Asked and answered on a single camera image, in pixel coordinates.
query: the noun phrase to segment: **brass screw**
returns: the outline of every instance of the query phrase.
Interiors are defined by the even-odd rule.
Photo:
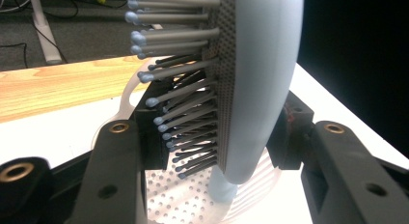
[[[128,129],[129,129],[129,125],[122,124],[122,123],[114,124],[111,127],[109,127],[109,131],[111,131],[112,133],[121,133]]]
[[[345,132],[345,130],[342,127],[338,126],[338,125],[330,124],[330,125],[326,125],[324,128],[326,130],[328,130],[330,132],[333,132],[333,133],[336,133],[336,134],[343,134]]]
[[[23,162],[7,167],[0,173],[0,182],[14,182],[24,178],[33,171],[32,163]]]

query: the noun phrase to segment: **gray bristle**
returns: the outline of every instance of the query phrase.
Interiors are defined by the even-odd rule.
[[[226,150],[223,146],[227,146],[227,120],[231,110],[231,105],[226,103],[232,101],[234,59],[231,57],[234,57],[234,44],[230,44],[232,50],[220,48],[219,38],[229,32],[232,35],[229,40],[234,40],[235,32],[232,31],[233,19],[228,27],[220,29],[218,26],[227,21],[217,19],[220,13],[234,14],[233,1],[128,0],[129,8],[134,11],[125,15],[129,23],[189,24],[187,28],[143,30],[131,34],[134,44],[131,51],[140,59],[171,56],[156,61],[155,65],[149,66],[149,72],[138,76],[143,83],[174,78],[173,90],[157,98],[149,98],[146,105],[163,106],[163,114],[152,122],[163,132],[161,135],[169,150],[178,151],[173,162],[191,158],[177,167],[181,179],[216,164],[224,169]],[[221,54],[224,62],[218,58]],[[232,64],[227,72],[226,64]],[[225,95],[219,98],[220,90]],[[223,138],[219,137],[220,128],[225,135]]]

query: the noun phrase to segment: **wooden board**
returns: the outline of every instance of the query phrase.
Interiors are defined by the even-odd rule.
[[[145,62],[122,57],[0,72],[0,123],[117,97]]]

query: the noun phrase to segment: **gray carpet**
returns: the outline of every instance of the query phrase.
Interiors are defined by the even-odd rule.
[[[14,1],[6,2],[11,6]],[[75,13],[75,7],[69,0],[41,0],[41,3],[43,10],[50,14],[67,16]],[[123,3],[123,0],[107,0],[106,4],[118,7]],[[78,15],[74,18],[46,15],[54,39],[69,63],[130,55],[129,34],[142,27],[124,21],[127,6],[112,9],[83,2],[76,4]],[[47,64],[32,25],[30,8],[19,13],[0,14],[0,45],[25,42],[28,67],[44,67]],[[23,46],[0,48],[0,70],[24,68]]]

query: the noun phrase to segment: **hairbrush head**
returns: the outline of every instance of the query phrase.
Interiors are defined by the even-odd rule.
[[[173,77],[158,125],[181,179],[218,165],[248,181],[284,105],[298,53],[303,0],[128,0],[125,20],[176,28],[132,32],[140,58],[172,56],[138,74]]]

